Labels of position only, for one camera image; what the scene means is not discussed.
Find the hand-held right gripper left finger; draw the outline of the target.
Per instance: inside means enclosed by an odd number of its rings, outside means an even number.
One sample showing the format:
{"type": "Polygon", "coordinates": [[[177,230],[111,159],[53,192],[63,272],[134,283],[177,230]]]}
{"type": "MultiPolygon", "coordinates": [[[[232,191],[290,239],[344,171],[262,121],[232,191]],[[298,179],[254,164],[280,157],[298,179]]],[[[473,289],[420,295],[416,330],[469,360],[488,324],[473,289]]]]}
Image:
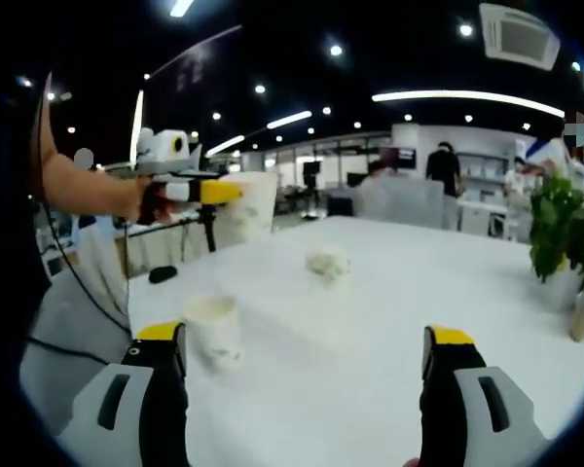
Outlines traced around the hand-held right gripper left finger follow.
{"type": "Polygon", "coordinates": [[[186,327],[137,333],[76,396],[57,440],[79,466],[187,466],[186,327]]]}

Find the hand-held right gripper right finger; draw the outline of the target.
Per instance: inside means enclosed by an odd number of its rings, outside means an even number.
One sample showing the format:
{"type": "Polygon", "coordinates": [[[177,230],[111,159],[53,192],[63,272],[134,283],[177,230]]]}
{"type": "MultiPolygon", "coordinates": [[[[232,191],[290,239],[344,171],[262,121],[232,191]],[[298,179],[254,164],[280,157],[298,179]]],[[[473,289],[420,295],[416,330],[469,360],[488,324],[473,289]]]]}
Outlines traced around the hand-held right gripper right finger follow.
{"type": "Polygon", "coordinates": [[[549,441],[529,396],[458,329],[424,328],[420,466],[530,466],[549,441]]]}

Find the person's left hand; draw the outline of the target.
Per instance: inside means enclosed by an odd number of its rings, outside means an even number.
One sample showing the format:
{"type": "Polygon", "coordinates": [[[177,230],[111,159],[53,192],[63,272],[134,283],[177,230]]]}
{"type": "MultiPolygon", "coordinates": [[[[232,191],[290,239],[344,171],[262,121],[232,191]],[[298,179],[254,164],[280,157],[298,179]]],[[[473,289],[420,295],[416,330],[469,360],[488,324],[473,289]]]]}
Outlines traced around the person's left hand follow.
{"type": "Polygon", "coordinates": [[[135,224],[144,226],[155,222],[168,224],[171,222],[172,214],[186,207],[186,203],[168,197],[167,184],[155,182],[149,177],[128,180],[127,187],[127,204],[123,216],[135,224]]]}

